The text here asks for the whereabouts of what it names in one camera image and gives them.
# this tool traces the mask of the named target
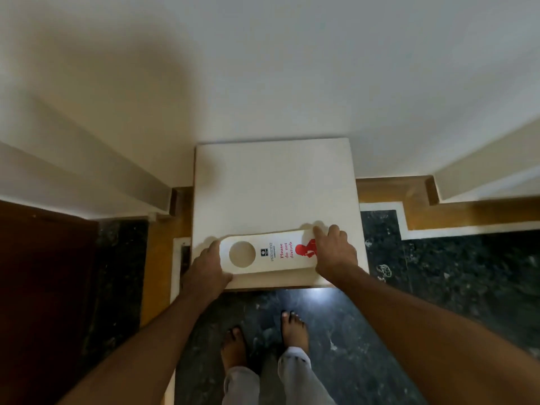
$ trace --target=foot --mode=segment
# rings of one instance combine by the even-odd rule
[[[221,359],[225,374],[232,367],[247,367],[246,343],[240,327],[227,331],[221,346]]]
[[[300,347],[309,355],[307,326],[294,311],[281,313],[281,336],[285,348]]]

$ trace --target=light gray pants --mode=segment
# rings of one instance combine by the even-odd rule
[[[278,362],[278,375],[285,388],[287,405],[335,405],[321,381],[311,369],[307,354],[289,347]],[[246,367],[233,367],[225,376],[222,405],[257,405],[259,375]]]

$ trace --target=brown door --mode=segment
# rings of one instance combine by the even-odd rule
[[[0,201],[0,403],[52,404],[74,383],[97,230]]]

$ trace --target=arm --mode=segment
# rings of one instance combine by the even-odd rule
[[[107,357],[60,402],[71,404],[158,404],[180,360],[195,321],[232,274],[221,270],[219,242],[193,261],[174,302]]]
[[[540,362],[483,326],[358,267],[347,234],[314,228],[317,272],[362,312],[430,403],[540,403]]]

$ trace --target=circular hole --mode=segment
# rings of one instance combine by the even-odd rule
[[[255,248],[246,241],[235,243],[229,250],[229,258],[233,265],[246,268],[255,261]]]

